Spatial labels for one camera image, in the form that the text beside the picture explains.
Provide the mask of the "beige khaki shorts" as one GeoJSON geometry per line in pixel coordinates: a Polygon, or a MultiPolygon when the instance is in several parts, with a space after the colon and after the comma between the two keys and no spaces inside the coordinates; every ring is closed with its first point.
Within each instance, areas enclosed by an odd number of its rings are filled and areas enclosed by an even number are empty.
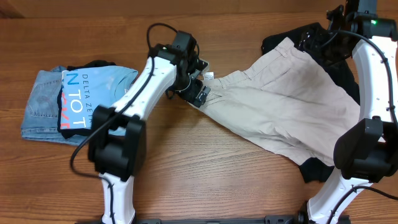
{"type": "Polygon", "coordinates": [[[247,70],[204,84],[202,113],[299,165],[315,157],[332,166],[336,141],[359,118],[357,102],[289,38],[247,70]]]}

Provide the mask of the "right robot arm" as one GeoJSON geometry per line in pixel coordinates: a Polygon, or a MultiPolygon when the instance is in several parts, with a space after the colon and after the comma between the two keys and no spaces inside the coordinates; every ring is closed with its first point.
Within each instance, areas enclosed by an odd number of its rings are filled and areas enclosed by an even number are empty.
{"type": "Polygon", "coordinates": [[[326,65],[352,58],[359,78],[359,121],[336,142],[334,169],[289,223],[349,223],[345,208],[397,172],[397,24],[376,1],[347,0],[326,14],[327,29],[303,35],[300,49],[326,65]]]}

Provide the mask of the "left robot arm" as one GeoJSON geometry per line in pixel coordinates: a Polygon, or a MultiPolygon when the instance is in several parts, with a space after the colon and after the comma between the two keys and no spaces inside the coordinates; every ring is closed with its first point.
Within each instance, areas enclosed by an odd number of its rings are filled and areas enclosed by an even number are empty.
{"type": "Polygon", "coordinates": [[[146,121],[160,97],[178,95],[199,108],[210,92],[198,76],[208,67],[196,51],[197,41],[178,31],[170,45],[150,48],[146,65],[127,93],[110,107],[93,112],[88,158],[104,191],[101,223],[134,223],[134,176],[146,156],[146,121]]]}

